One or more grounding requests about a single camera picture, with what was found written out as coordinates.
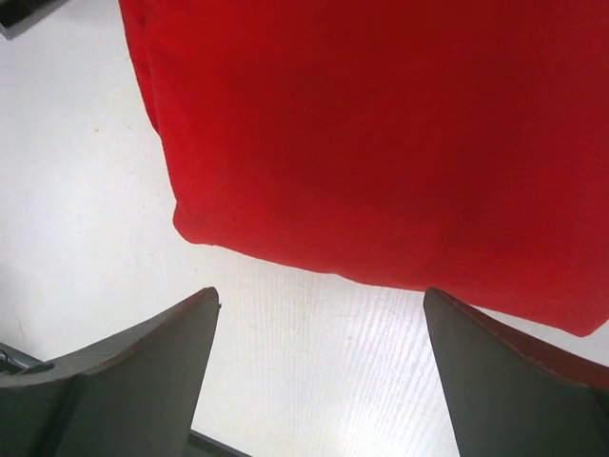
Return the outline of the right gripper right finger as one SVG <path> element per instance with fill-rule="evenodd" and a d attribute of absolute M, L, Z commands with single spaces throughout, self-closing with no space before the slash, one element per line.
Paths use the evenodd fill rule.
<path fill-rule="evenodd" d="M 436 288 L 423 308 L 460 455 L 607 455 L 607 367 Z"/>

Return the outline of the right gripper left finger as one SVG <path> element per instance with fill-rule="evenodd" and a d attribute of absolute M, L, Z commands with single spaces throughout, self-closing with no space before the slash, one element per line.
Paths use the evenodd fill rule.
<path fill-rule="evenodd" d="M 221 309 L 215 288 L 1 377 L 4 456 L 180 456 Z"/>

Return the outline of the red t shirt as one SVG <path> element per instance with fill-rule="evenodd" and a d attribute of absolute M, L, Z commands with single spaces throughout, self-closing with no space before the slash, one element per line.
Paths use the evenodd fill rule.
<path fill-rule="evenodd" d="M 608 318 L 604 1 L 124 1 L 190 243 Z"/>

